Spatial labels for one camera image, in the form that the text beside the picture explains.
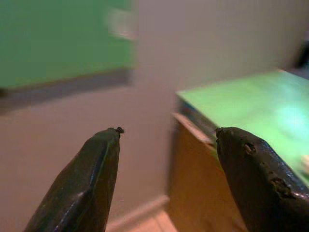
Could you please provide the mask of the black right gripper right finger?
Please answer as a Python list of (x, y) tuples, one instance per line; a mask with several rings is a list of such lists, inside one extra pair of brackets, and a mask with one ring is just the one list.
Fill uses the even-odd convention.
[(307, 232), (309, 187), (262, 138), (216, 129), (217, 154), (250, 232)]

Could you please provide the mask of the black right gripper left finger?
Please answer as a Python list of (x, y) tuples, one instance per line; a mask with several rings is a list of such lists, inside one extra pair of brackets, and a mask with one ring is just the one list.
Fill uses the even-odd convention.
[(89, 138), (58, 174), (26, 232), (103, 232), (117, 179), (123, 128)]

